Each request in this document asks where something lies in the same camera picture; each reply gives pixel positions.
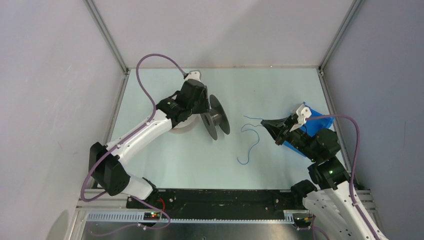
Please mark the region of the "white cable spool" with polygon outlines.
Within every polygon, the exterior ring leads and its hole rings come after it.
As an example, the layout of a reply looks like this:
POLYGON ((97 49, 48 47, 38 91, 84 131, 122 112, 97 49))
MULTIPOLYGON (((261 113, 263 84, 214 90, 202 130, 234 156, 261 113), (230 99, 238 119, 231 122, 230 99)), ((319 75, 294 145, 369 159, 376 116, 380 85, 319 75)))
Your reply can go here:
POLYGON ((183 134, 194 129, 199 123, 199 114, 193 114, 187 118, 187 120, 180 122, 169 132, 173 134, 183 134))

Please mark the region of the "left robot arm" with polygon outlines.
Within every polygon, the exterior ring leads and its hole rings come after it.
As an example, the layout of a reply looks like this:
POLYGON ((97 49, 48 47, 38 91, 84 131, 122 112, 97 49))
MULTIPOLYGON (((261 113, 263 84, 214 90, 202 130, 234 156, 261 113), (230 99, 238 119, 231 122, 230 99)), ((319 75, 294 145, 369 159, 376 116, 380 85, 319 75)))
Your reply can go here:
POLYGON ((89 174, 105 193, 135 196, 145 208, 153 208, 158 194, 147 179, 129 173, 133 157, 160 135, 173 129, 188 130, 199 114, 210 109, 207 86, 186 80, 181 89, 154 106, 151 116, 125 135, 105 145, 96 142, 89 150, 89 174))

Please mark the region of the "blue plastic bin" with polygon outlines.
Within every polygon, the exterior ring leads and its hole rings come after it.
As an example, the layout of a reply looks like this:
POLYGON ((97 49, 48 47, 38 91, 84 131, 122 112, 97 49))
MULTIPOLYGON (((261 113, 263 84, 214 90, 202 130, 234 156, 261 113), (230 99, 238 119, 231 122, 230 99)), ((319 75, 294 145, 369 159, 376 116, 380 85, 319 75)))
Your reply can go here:
MULTIPOLYGON (((310 117, 319 117, 323 115, 320 112, 314 110, 312 107, 308 106, 305 102, 303 102, 302 104, 304 104, 306 107, 309 108, 311 113, 310 117)), ((305 133, 307 133, 309 136, 313 137, 321 129, 330 129, 330 127, 333 125, 334 119, 335 119, 334 117, 329 117, 329 118, 322 118, 322 119, 307 121, 302 127, 300 127, 300 129, 304 131, 305 133)), ((299 155, 306 157, 303 153, 297 150, 289 142, 285 141, 283 145, 295 151, 299 155)))

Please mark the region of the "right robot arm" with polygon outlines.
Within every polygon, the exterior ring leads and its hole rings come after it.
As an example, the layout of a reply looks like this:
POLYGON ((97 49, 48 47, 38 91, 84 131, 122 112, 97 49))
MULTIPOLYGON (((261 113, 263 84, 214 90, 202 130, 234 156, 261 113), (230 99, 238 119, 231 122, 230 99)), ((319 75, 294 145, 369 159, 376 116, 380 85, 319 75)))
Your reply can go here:
POLYGON ((292 114, 260 122, 277 145, 288 142, 312 161, 308 167, 310 180, 302 180, 290 189, 291 204, 309 210, 338 240, 385 240, 359 200, 354 173, 348 173, 336 157, 341 150, 337 133, 322 128, 310 136, 301 129, 307 121, 326 118, 327 115, 320 115, 300 119, 292 114))

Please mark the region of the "black cable spool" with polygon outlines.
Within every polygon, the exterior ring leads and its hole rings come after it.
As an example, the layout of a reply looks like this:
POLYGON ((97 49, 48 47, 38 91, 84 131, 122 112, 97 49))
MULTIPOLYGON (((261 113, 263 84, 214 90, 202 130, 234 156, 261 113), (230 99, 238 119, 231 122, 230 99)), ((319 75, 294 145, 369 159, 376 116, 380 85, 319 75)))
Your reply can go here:
POLYGON ((213 140, 218 139, 217 127, 229 135, 231 132, 229 119, 224 111, 224 108, 218 98, 211 94, 209 96, 210 110, 205 113, 201 113, 200 117, 203 121, 206 130, 213 140))

